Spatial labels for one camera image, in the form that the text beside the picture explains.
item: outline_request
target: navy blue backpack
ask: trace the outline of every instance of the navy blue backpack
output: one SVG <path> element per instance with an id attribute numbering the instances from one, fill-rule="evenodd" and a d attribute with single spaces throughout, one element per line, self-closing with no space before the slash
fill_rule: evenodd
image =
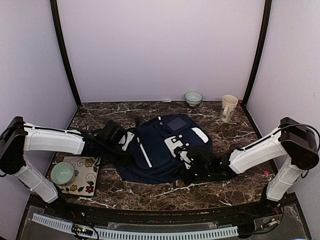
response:
<path id="1" fill-rule="evenodd" d="M 175 114 L 156 117 L 135 129 L 129 145 L 134 160 L 125 166 L 116 164 L 124 181 L 144 184 L 172 183 L 181 178 L 185 163 L 176 159 L 174 149 L 187 150 L 205 146 L 211 152 L 211 138 L 187 115 Z"/>

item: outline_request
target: brown marble countertop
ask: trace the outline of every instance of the brown marble countertop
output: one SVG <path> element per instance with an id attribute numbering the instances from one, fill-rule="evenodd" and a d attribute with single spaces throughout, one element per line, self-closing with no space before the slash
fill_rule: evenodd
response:
<path id="1" fill-rule="evenodd" d="M 102 128 L 108 120 L 127 129 L 134 127 L 137 116 L 148 121 L 157 116 L 186 114 L 211 136 L 213 151 L 218 156 L 257 139 L 240 106 L 228 123 L 220 121 L 220 110 L 220 102 L 202 102 L 196 107 L 185 102 L 85 103 L 79 108 L 70 129 L 95 130 Z M 64 156 L 64 153 L 57 153 L 52 164 L 62 161 Z M 75 204 L 121 210 L 203 210 L 256 202 L 274 176 L 270 163 L 265 162 L 228 181 L 184 185 L 179 180 L 174 188 L 171 183 L 149 185 L 123 181 L 115 167 L 109 164 L 99 169 L 93 197 L 68 194 L 64 197 Z"/>

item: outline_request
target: coaster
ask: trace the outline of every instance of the coaster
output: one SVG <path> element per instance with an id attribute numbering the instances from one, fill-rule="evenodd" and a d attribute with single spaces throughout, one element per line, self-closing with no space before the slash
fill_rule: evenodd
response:
<path id="1" fill-rule="evenodd" d="M 65 156 L 63 162 L 74 167 L 74 180 L 67 186 L 59 186 L 63 194 L 93 196 L 95 194 L 100 159 L 93 157 Z"/>

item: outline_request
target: flower design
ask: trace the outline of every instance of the flower design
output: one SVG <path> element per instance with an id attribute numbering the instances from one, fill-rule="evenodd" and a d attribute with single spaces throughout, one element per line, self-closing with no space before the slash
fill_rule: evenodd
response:
<path id="1" fill-rule="evenodd" d="M 89 194 L 89 193 L 92 193 L 94 191 L 94 186 L 86 186 L 86 192 Z"/>
<path id="2" fill-rule="evenodd" d="M 78 189 L 77 185 L 72 185 L 72 186 L 70 187 L 70 191 L 72 191 L 72 192 L 74 192 L 74 191 L 77 190 L 77 189 Z"/>
<path id="3" fill-rule="evenodd" d="M 89 159 L 85 160 L 84 164 L 85 164 L 86 168 L 91 168 L 94 163 L 95 163 L 95 161 L 92 158 L 89 158 Z"/>

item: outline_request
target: mug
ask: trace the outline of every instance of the mug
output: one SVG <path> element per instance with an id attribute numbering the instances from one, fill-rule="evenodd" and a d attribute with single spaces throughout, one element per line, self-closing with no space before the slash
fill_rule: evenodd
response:
<path id="1" fill-rule="evenodd" d="M 222 110 L 220 120 L 223 122 L 230 122 L 230 119 L 238 105 L 238 99 L 232 95 L 224 95 L 222 97 Z"/>

